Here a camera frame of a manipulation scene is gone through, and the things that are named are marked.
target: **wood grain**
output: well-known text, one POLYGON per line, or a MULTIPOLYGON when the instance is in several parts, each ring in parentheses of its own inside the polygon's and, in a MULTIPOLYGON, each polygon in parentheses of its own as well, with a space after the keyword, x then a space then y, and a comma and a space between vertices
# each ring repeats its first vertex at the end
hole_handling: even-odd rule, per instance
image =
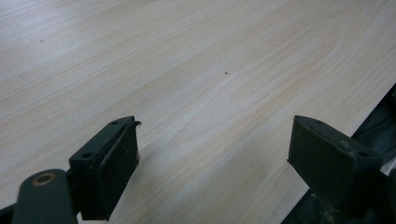
POLYGON ((135 115, 110 223, 279 223, 293 116, 352 134, 395 62, 395 1, 1 1, 0 206, 135 115))

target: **wooden table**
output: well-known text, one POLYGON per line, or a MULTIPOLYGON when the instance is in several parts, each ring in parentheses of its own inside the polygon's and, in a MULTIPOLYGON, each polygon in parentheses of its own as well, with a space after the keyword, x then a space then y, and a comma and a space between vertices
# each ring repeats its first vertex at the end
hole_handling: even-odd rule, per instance
POLYGON ((396 1, 1 1, 0 205, 135 115, 110 223, 279 223, 293 116, 352 134, 395 71, 396 1))

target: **black plastic bracket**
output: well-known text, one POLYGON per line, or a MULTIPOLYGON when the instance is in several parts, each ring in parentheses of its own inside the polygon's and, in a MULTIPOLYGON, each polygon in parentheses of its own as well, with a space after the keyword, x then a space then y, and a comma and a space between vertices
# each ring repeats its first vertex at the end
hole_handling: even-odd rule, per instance
POLYGON ((67 172, 52 169, 27 178, 1 223, 77 223, 109 219, 139 163, 134 117, 107 124, 70 159, 67 172))
POLYGON ((379 171, 381 156, 354 139, 320 120, 295 116, 288 161, 323 202, 345 216, 364 217, 370 208, 394 223, 396 200, 388 192, 394 192, 395 179, 379 171))

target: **screw hole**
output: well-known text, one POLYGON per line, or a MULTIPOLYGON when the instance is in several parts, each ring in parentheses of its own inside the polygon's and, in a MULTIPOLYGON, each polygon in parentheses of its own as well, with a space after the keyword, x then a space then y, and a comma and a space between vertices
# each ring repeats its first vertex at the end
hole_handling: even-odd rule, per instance
POLYGON ((369 154, 365 152, 358 152, 358 155, 360 155, 361 157, 369 157, 369 154))
POLYGON ((55 179, 55 174, 43 174, 36 177, 32 183, 34 186, 39 187, 48 184, 53 179, 55 179))
POLYGON ((82 155, 82 158, 83 158, 83 159, 89 159, 90 157, 92 157, 92 153, 84 153, 84 154, 82 155))

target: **light wood grain surface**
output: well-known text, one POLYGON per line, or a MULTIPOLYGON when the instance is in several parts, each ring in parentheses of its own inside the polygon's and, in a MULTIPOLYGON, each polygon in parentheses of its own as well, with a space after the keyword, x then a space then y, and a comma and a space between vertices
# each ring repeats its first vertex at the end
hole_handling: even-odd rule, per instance
POLYGON ((0 206, 135 115, 109 223, 279 223, 295 114, 352 134, 396 82, 396 1, 0 1, 0 206))

